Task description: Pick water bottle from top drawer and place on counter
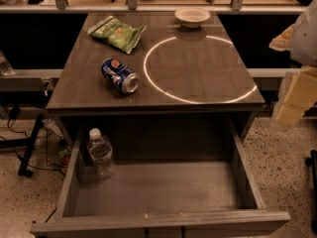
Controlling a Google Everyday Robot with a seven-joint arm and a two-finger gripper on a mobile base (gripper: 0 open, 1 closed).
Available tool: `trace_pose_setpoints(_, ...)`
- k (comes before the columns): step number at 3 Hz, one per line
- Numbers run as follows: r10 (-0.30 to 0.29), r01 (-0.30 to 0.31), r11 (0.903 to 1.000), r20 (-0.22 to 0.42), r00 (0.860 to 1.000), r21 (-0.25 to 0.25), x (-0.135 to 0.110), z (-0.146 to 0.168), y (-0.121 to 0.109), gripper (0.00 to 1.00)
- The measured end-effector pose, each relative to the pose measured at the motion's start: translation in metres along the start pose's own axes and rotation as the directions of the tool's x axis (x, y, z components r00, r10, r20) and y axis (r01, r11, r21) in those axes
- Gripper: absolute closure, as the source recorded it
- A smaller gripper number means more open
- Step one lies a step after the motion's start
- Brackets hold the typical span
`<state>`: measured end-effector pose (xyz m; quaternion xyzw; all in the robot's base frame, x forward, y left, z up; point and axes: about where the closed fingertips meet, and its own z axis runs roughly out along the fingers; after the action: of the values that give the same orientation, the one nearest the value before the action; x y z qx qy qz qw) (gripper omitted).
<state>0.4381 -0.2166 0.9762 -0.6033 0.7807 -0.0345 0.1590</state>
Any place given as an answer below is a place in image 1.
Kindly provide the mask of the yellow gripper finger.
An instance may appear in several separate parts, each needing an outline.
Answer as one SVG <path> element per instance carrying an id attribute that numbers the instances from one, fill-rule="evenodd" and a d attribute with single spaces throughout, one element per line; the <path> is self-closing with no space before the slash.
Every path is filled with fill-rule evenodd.
<path id="1" fill-rule="evenodd" d="M 289 51 L 291 48 L 293 29 L 294 25 L 289 26 L 280 35 L 272 39 L 268 46 L 278 52 Z"/>
<path id="2" fill-rule="evenodd" d="M 284 86 L 274 110 L 274 122 L 292 127 L 317 102 L 317 67 L 303 66 L 294 75 L 289 74 Z"/>

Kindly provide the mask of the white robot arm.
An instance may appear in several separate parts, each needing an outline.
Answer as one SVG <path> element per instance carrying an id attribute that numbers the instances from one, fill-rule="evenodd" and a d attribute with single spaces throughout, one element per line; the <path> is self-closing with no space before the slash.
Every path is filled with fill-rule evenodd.
<path id="1" fill-rule="evenodd" d="M 276 128 L 293 127 L 317 102 L 317 0 L 313 0 L 296 19 L 269 43 L 272 50 L 290 51 L 292 60 L 302 64 L 299 72 L 288 75 L 274 107 Z"/>

